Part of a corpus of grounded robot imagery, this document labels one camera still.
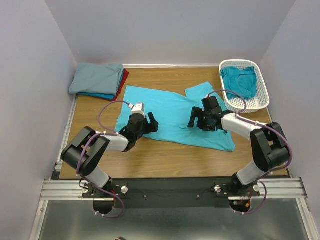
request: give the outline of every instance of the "wooden table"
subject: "wooden table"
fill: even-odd
[[[127,85],[170,91],[184,96],[185,89],[204,82],[211,83],[216,90],[221,89],[217,67],[133,68],[129,69],[129,72],[130,75],[118,100],[123,100]],[[99,98],[79,96],[68,141],[71,141],[85,126],[103,132],[104,129],[98,124],[97,118],[107,103]],[[108,107],[101,118],[105,126],[111,128],[116,126],[121,107],[121,103]],[[267,109],[243,116],[254,121],[270,123]],[[106,152],[99,166],[112,178],[231,176],[252,160],[250,141],[236,133],[232,133],[232,139],[236,145],[234,152],[141,138],[129,152]],[[274,174],[288,173],[284,169]],[[76,171],[63,163],[60,178],[74,179]]]

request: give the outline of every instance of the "white wall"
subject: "white wall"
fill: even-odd
[[[27,240],[71,108],[75,59],[43,0],[0,1],[0,239]]]
[[[260,67],[270,114],[293,146],[289,168],[302,177],[307,203],[320,230],[320,1],[297,0]]]
[[[76,60],[260,62],[295,0],[46,0]]]

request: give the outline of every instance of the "metal floor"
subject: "metal floor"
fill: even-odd
[[[253,200],[253,207],[260,200]],[[50,201],[41,240],[307,240],[295,199],[268,199],[252,215],[226,208],[127,209],[95,216],[90,201]]]

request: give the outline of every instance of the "black base bracket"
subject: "black base bracket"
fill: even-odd
[[[248,189],[242,195],[228,191],[230,182],[231,177],[114,178],[112,184],[104,188],[109,192],[114,190],[126,209],[229,208],[229,197],[248,196]],[[121,192],[123,186],[128,188],[127,193]],[[217,186],[220,187],[219,192],[215,191]],[[83,198],[110,198],[91,185],[88,187],[89,191],[83,194]],[[253,197],[259,196],[252,187],[249,190]],[[96,211],[108,213],[113,204],[112,201],[95,200],[93,206]],[[115,200],[114,208],[122,208],[121,203]]]

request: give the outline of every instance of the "white plastic basket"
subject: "white plastic basket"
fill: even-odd
[[[253,61],[248,60],[240,60],[240,59],[233,59],[233,60],[225,60],[220,63],[219,65],[219,72],[221,69],[227,67],[236,67],[238,69],[245,69],[248,67],[254,67],[254,72],[256,74],[256,95],[254,98],[250,98],[246,101],[246,110],[243,113],[254,113],[260,109],[264,109],[269,105],[270,98],[266,88],[266,84],[264,78],[262,77],[260,68],[257,64]],[[224,79],[220,76],[221,79],[221,86],[222,89],[225,89]],[[227,93],[224,91],[223,93],[224,103],[228,110],[233,112],[238,112],[241,109],[244,109],[245,105],[243,101],[239,97],[234,97],[232,99],[227,98]]]

